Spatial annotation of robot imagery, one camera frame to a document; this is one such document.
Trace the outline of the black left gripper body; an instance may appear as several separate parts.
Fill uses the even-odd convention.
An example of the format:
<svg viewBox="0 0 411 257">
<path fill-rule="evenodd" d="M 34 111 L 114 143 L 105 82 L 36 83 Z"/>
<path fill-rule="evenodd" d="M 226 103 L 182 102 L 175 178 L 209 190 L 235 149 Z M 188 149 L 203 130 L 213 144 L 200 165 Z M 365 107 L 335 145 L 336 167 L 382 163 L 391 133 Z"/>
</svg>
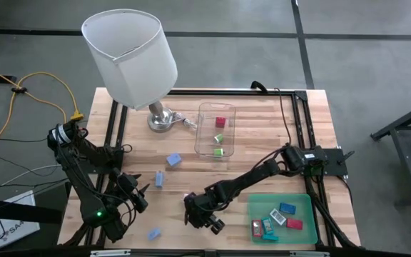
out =
<svg viewBox="0 0 411 257">
<path fill-rule="evenodd" d="M 131 175 L 122 173 L 115 180 L 115 195 L 123 200 L 129 200 L 133 203 L 135 210 L 143 213 L 148 207 L 148 202 L 145 196 L 140 194 L 138 189 L 138 181 L 133 180 Z"/>
</svg>

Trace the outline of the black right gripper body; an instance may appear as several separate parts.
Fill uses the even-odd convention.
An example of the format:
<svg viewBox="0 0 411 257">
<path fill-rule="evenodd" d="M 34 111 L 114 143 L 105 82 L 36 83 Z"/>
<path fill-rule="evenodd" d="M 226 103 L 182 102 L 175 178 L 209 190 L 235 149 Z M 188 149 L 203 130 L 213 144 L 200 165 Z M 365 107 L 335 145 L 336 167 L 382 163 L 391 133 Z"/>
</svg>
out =
<svg viewBox="0 0 411 257">
<path fill-rule="evenodd" d="M 188 194 L 184 197 L 185 214 L 191 215 L 191 223 L 194 228 L 211 227 L 211 221 L 217 218 L 212 211 L 204 211 L 195 203 L 195 194 Z"/>
</svg>

